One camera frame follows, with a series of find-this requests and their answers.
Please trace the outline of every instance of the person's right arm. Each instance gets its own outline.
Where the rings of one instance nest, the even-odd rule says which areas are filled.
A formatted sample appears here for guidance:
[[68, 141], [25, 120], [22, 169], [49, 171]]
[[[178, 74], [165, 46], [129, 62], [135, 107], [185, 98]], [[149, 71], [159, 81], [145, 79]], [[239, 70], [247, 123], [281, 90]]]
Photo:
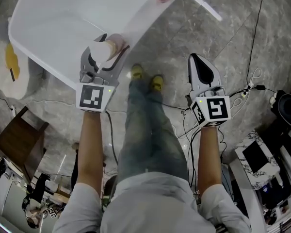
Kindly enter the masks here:
[[100, 113], [85, 112], [78, 154], [78, 179], [68, 204], [54, 226], [56, 233], [99, 229], [103, 150]]
[[250, 222], [222, 185], [216, 127], [202, 128], [198, 158], [200, 214], [214, 226], [224, 224], [230, 233], [250, 233]]

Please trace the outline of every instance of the gray tile floor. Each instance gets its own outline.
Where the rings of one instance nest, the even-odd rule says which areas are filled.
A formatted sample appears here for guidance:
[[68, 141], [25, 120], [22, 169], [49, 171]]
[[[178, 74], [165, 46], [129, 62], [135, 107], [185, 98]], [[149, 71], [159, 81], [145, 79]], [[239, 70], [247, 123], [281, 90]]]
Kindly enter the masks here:
[[[133, 63], [139, 62], [149, 75], [161, 73], [165, 77], [164, 102], [186, 107], [185, 95], [190, 91], [187, 59], [195, 52], [205, 56], [218, 68], [226, 93], [243, 89], [246, 85], [250, 48], [257, 21], [260, 0], [204, 0], [220, 18], [209, 13], [195, 0], [176, 0], [151, 26], [134, 48], [120, 76], [120, 85], [113, 97], [109, 110], [113, 120], [114, 147], [118, 154], [125, 134], [124, 123], [127, 109], [129, 79], [126, 74]], [[17, 0], [0, 0], [0, 19], [10, 16]], [[291, 91], [291, 0], [264, 0], [257, 27], [249, 77], [261, 68], [262, 74], [255, 84], [267, 88]], [[225, 161], [233, 146], [252, 129], [268, 125], [274, 115], [268, 106], [270, 91], [253, 90], [246, 106], [221, 130], [225, 135], [227, 150]], [[21, 101], [8, 99], [21, 109], [32, 99], [75, 102], [75, 91], [60, 80], [46, 73], [41, 88], [29, 98]], [[39, 170], [44, 173], [70, 175], [74, 165], [75, 152], [71, 148], [78, 141], [81, 132], [83, 112], [74, 106], [60, 103], [29, 103], [30, 111], [50, 123], [46, 131], [47, 152]], [[240, 107], [232, 109], [232, 115]], [[183, 115], [180, 110], [165, 107], [167, 116], [175, 128], [176, 135], [183, 131]], [[11, 115], [0, 101], [0, 129], [11, 120]], [[108, 118], [102, 115], [104, 153], [106, 155], [106, 179], [116, 172], [111, 151], [110, 126]], [[193, 117], [187, 113], [185, 128], [194, 125]], [[187, 154], [188, 141], [181, 137], [180, 143]], [[194, 164], [198, 162], [199, 139], [194, 141]], [[63, 182], [69, 187], [69, 178]]]

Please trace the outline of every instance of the white shirt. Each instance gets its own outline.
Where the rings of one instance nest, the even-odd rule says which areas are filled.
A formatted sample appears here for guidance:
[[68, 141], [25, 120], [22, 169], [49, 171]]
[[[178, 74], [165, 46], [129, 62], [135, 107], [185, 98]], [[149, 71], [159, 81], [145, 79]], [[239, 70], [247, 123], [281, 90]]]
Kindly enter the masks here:
[[200, 212], [187, 181], [159, 172], [121, 181], [102, 216], [94, 188], [77, 183], [55, 224], [55, 233], [215, 233], [225, 224], [230, 233], [251, 232], [250, 223], [220, 184], [208, 188]]

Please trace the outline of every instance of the blue jeans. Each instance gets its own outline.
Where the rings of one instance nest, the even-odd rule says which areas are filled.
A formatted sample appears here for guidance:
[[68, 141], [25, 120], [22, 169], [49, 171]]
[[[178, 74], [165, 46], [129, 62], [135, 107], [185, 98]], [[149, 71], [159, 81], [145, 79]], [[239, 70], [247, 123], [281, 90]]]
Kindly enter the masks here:
[[161, 93], [149, 92], [143, 80], [130, 82], [126, 134], [118, 160], [119, 182], [145, 172], [188, 180], [185, 155], [161, 102]]

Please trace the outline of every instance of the shirt sleeve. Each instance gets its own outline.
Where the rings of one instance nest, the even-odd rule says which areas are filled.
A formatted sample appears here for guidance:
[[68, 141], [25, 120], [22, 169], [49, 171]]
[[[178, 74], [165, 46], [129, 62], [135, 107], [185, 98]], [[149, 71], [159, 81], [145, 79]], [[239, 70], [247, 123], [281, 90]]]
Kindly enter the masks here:
[[224, 224], [230, 233], [250, 233], [250, 221], [221, 184], [209, 187], [201, 198], [200, 214], [214, 226]]
[[77, 183], [53, 232], [96, 232], [100, 228], [101, 218], [100, 198], [96, 190], [87, 184]]

